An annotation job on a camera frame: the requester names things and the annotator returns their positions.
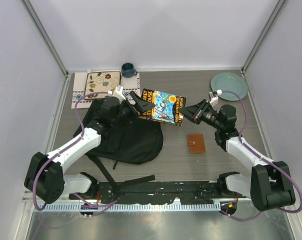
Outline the black comic cover book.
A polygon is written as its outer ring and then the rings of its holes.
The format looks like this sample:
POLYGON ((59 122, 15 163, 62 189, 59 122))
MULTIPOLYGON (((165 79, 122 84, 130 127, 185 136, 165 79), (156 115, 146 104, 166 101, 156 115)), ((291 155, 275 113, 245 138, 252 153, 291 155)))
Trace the black comic cover book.
POLYGON ((185 96, 144 88, 141 97, 154 104, 154 107, 144 112, 140 119, 178 127, 182 125, 184 116, 180 109, 186 106, 185 96))

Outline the black fabric backpack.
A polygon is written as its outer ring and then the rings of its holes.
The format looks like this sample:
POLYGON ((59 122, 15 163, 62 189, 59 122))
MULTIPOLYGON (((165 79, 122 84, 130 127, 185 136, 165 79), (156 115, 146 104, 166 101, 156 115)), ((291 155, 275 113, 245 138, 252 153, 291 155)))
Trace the black fabric backpack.
MULTIPOLYGON (((112 176, 101 162, 101 158, 126 164, 141 165, 154 160, 163 148, 163 132, 158 122, 136 118, 117 125, 108 125, 100 121, 100 109, 104 102, 95 99, 90 105, 82 123, 84 127, 92 127, 101 134, 99 146, 89 150, 86 156, 94 162, 107 181, 115 183, 112 176)), ((153 175, 130 180, 130 183, 149 182, 153 175)))

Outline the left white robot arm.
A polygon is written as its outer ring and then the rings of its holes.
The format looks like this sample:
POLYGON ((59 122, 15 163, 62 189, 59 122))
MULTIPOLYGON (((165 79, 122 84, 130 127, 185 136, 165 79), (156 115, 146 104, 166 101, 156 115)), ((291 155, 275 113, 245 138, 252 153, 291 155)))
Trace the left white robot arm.
POLYGON ((98 181, 83 172, 77 175, 66 175, 67 169, 81 156, 98 147, 103 137, 120 123, 135 120, 155 105, 143 100, 133 91, 131 104, 122 90, 109 91, 103 100, 96 117, 87 125, 80 123, 81 131, 72 140, 49 153, 37 152, 31 158, 25 177, 24 186, 32 192, 35 208, 39 207, 37 198, 45 205, 52 204, 62 195, 78 195, 91 200, 98 192, 98 181))

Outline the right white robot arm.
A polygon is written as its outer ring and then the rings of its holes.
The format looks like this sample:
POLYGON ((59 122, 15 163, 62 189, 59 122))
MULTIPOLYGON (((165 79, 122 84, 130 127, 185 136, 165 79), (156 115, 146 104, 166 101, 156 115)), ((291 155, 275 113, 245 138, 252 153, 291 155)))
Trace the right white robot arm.
POLYGON ((250 178, 239 173, 226 173, 217 184, 217 193, 224 198, 234 192, 251 199, 260 212, 291 206, 296 202, 289 166, 273 161, 254 149, 236 128, 236 108, 225 104, 214 110, 207 100, 179 109, 194 124, 204 122, 215 128, 215 141, 225 152, 238 159, 251 171, 250 178))

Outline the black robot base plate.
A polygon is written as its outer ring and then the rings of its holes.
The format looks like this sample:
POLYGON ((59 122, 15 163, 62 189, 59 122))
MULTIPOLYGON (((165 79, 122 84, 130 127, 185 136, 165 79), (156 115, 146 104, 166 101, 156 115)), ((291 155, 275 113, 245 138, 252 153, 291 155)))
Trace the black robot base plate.
POLYGON ((164 205, 172 204, 176 198, 183 205, 211 204, 214 199, 243 198, 239 193, 223 193, 213 181, 148 181, 100 182, 93 194, 93 200, 103 204, 117 200, 122 205, 164 205))

